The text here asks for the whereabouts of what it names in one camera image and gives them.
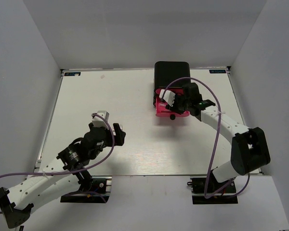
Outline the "blue label sticker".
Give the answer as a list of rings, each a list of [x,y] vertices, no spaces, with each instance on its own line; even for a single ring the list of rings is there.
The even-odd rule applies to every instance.
[[[74,77],[74,76],[80,76],[81,72],[65,72],[64,76],[68,76],[68,77]]]
[[[226,74],[226,70],[222,70],[222,69],[210,69],[209,72],[211,74]]]

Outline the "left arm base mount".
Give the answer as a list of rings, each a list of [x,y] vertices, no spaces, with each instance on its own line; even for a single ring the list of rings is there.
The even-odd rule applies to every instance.
[[[85,170],[73,175],[76,182],[74,188],[60,198],[61,203],[105,204],[112,186],[111,176],[93,176]]]

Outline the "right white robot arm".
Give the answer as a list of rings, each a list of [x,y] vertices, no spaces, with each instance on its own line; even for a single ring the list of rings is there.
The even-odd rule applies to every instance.
[[[204,100],[196,83],[183,86],[182,93],[167,91],[160,94],[167,108],[178,114],[189,112],[199,121],[209,125],[231,144],[230,160],[211,171],[208,187],[219,192],[227,180],[244,176],[270,163],[271,158],[264,131],[249,128],[222,113],[211,100]]]

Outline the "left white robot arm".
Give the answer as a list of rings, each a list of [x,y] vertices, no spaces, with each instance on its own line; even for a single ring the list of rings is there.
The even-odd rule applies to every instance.
[[[26,222],[34,210],[72,192],[86,193],[93,179],[85,167],[105,147],[122,146],[126,133],[118,123],[111,132],[107,126],[89,124],[89,132],[73,140],[35,176],[22,183],[0,188],[0,209],[9,229]]]

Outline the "black drawer cabinet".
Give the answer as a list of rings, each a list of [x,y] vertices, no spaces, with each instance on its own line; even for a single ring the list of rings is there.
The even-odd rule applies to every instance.
[[[166,88],[171,82],[182,77],[190,77],[188,62],[158,61],[154,66],[154,96],[156,103],[158,90]]]

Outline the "pink drawer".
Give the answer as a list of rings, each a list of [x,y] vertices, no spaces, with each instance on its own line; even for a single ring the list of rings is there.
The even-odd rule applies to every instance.
[[[166,108],[167,103],[157,98],[157,96],[154,97],[153,105],[155,106],[157,117],[168,117],[170,120],[175,120],[176,118],[188,117],[190,115],[188,111],[185,111],[183,114],[178,114],[168,110]]]
[[[156,95],[160,95],[160,93],[161,93],[162,90],[164,90],[164,89],[161,89],[161,88],[156,89],[156,90],[154,91],[154,93],[155,93]],[[183,91],[182,88],[168,88],[167,90],[172,91],[172,92],[174,92],[175,94],[180,94],[180,95],[183,95],[183,94],[184,94],[184,91]]]

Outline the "white eraser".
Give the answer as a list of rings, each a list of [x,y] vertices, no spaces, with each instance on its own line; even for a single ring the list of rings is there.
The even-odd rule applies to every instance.
[[[123,131],[123,126],[121,124],[119,124],[120,129]],[[116,134],[115,128],[114,126],[112,127],[112,131],[114,134]]]

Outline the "right blue label sticker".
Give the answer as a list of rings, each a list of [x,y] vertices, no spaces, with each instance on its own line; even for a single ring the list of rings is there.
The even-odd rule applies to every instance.
[[[209,72],[211,74],[226,74],[226,70],[222,70],[222,69],[210,69]]]

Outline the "left blue label sticker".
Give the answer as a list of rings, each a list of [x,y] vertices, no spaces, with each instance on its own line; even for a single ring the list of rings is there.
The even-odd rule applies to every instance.
[[[81,72],[65,72],[64,76],[68,76],[68,77],[74,77],[74,76],[80,76]]]

